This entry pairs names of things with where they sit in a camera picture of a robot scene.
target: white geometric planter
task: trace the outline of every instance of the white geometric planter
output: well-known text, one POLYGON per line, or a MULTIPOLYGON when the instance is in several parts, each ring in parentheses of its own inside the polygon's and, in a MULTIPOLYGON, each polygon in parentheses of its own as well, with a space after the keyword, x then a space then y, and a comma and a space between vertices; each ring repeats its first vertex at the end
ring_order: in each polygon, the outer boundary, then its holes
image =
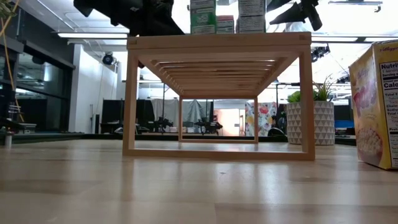
MULTIPOLYGON (((335 106, 332 102, 314 101, 315 144, 335 144, 335 106)), ((287 104, 287 139, 291 144, 301 144, 301 104, 287 104)))

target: table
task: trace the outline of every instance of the table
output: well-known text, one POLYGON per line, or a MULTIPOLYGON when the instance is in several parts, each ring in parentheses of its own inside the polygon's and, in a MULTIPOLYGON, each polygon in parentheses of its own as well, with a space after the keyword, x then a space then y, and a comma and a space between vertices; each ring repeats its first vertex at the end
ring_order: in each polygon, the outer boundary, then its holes
MULTIPOLYGON (((257 96, 299 58, 303 115, 302 152, 264 152, 267 155, 261 158, 314 160, 311 42, 310 32, 130 37, 127 42, 129 56, 123 155, 144 156, 148 152, 140 151, 134 146, 139 61, 180 95, 181 130, 183 100, 254 100, 254 111, 258 111, 257 96)), ((254 124, 254 140, 184 139, 181 133, 178 140, 258 144, 258 113, 254 115, 254 124)))

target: potted plant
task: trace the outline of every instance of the potted plant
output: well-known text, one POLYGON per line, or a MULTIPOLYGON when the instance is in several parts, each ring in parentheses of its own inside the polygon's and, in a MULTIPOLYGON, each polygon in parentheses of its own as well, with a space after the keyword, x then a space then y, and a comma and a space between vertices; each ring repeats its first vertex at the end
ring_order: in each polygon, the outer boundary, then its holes
MULTIPOLYGON (((326 78, 322 85, 314 82, 318 91, 313 92, 315 144, 321 146, 335 143, 335 106, 328 101, 331 83, 326 78)), ((287 139, 291 144, 301 144, 301 95, 296 91, 287 98, 287 139)))

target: cardboard box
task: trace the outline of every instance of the cardboard box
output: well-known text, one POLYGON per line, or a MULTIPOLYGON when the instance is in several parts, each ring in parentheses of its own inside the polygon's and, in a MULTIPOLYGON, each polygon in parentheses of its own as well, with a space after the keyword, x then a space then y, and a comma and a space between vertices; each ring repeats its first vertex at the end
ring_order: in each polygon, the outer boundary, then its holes
POLYGON ((187 133, 195 133, 195 128, 187 128, 187 133))
POLYGON ((216 33, 216 0, 190 0, 191 34, 216 33))
POLYGON ((233 34, 234 27, 234 16, 217 16, 217 34, 233 34))
POLYGON ((378 42, 349 68, 358 158, 398 168, 398 42, 378 42))
POLYGON ((239 19, 236 32, 264 33, 266 31, 264 0, 239 0, 238 4, 239 19))

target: ceiling light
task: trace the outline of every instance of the ceiling light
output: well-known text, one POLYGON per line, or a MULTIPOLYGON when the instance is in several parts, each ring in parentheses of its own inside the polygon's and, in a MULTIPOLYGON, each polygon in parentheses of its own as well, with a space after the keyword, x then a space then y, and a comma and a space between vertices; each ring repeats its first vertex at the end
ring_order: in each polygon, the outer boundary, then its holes
POLYGON ((398 40, 398 37, 368 37, 365 39, 366 42, 378 42, 388 40, 398 40))
POLYGON ((126 39, 127 34, 117 33, 58 33, 61 38, 70 39, 126 39))
POLYGON ((160 80, 138 80, 138 83, 162 83, 160 80))
POLYGON ((312 36, 312 42, 356 42, 357 37, 320 37, 312 36))
POLYGON ((347 1, 329 1, 329 4, 378 6, 380 4, 383 4, 383 2, 382 1, 347 0, 347 1))

